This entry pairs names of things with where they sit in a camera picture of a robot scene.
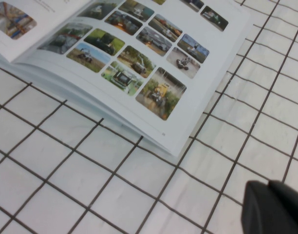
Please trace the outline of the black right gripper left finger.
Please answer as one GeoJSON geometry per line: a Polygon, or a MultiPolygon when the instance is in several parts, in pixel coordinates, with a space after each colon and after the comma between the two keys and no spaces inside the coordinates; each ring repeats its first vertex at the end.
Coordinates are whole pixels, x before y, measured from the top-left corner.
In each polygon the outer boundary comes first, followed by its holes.
{"type": "Polygon", "coordinates": [[[288,234],[296,230],[276,195],[258,181],[246,184],[241,222],[245,234],[288,234]]]}

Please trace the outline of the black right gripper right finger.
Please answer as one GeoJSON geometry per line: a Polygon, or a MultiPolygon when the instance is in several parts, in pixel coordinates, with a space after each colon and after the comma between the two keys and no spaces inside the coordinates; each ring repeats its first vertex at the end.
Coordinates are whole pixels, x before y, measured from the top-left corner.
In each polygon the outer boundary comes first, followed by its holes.
{"type": "Polygon", "coordinates": [[[298,226],[298,192],[280,181],[270,181],[268,186],[298,226]]]}

